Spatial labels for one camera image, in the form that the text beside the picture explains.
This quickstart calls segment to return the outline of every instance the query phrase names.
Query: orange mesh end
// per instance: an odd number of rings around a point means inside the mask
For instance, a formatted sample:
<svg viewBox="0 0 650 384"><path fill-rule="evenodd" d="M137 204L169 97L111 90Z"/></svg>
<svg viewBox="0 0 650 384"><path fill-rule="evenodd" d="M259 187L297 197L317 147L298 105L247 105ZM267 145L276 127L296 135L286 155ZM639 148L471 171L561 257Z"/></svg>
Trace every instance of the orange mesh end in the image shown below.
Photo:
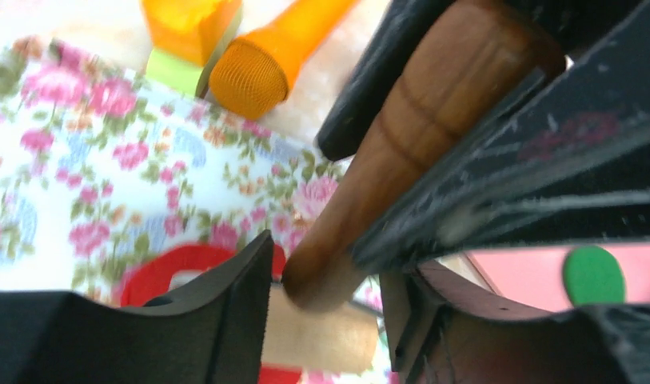
<svg viewBox="0 0 650 384"><path fill-rule="evenodd" d="M278 63L240 39L230 44L212 70L209 90L221 106L249 120L260 118L289 94Z"/></svg>

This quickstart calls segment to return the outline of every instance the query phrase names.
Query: pink surface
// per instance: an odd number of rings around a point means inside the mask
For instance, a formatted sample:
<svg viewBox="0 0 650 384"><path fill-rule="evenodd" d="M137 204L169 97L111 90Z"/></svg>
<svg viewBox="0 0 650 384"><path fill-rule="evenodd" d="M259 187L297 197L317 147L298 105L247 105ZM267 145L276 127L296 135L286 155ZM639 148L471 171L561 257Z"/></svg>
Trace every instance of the pink surface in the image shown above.
<svg viewBox="0 0 650 384"><path fill-rule="evenodd" d="M626 300L650 302L650 244L604 246L626 277ZM572 247L487 250L470 253L473 265L501 296L545 310L572 308L562 282L565 255Z"/></svg>

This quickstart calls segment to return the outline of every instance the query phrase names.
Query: green button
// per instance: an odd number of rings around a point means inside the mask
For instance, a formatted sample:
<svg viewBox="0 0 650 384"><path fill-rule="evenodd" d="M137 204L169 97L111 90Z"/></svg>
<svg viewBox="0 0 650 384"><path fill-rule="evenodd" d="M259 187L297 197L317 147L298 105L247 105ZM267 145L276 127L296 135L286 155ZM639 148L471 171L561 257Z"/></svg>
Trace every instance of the green button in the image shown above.
<svg viewBox="0 0 650 384"><path fill-rule="evenodd" d="M621 303L626 283L619 262L598 246L576 248L563 265L564 290L574 306Z"/></svg>

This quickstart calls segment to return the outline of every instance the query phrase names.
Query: brown wooden cylinder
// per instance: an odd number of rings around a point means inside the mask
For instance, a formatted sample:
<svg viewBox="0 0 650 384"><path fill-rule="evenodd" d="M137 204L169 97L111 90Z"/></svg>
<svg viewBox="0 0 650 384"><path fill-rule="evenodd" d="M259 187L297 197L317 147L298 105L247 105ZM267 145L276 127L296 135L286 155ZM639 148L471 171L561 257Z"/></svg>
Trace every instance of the brown wooden cylinder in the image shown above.
<svg viewBox="0 0 650 384"><path fill-rule="evenodd" d="M424 36L350 168L284 271L310 310L347 300L365 274L345 248L535 67L562 73L560 47L500 0L458 0Z"/></svg>

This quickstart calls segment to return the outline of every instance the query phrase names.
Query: orange toy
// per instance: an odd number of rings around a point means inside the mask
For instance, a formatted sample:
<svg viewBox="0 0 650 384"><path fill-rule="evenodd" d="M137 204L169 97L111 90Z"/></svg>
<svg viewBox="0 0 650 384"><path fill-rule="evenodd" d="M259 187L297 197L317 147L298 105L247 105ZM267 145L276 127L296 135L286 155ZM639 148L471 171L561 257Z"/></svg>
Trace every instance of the orange toy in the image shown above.
<svg viewBox="0 0 650 384"><path fill-rule="evenodd" d="M242 0L142 0L153 45L196 66L205 66Z"/></svg>
<svg viewBox="0 0 650 384"><path fill-rule="evenodd" d="M357 0L296 0L269 25L233 40L209 77L219 104L250 120L283 102L301 66Z"/></svg>

